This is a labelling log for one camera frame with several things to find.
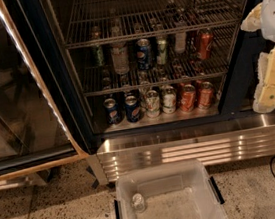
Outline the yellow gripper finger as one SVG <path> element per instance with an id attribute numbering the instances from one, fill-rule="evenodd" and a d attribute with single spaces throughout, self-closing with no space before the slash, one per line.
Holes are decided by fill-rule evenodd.
<path id="1" fill-rule="evenodd" d="M 260 53 L 258 59 L 258 84 L 254 92 L 253 110 L 268 113 L 275 110 L 275 54 Z"/>
<path id="2" fill-rule="evenodd" d="M 255 32 L 261 28 L 262 4 L 256 5 L 241 23 L 241 29 L 245 32 Z"/>

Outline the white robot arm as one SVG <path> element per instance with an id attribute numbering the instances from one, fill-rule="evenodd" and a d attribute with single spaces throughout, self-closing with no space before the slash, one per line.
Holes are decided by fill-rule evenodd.
<path id="1" fill-rule="evenodd" d="M 275 0 L 263 0 L 256 5 L 241 23 L 241 29 L 260 29 L 264 39 L 275 43 Z M 261 52 L 259 56 L 253 110 L 260 114 L 275 110 L 275 45 L 269 53 Z"/>

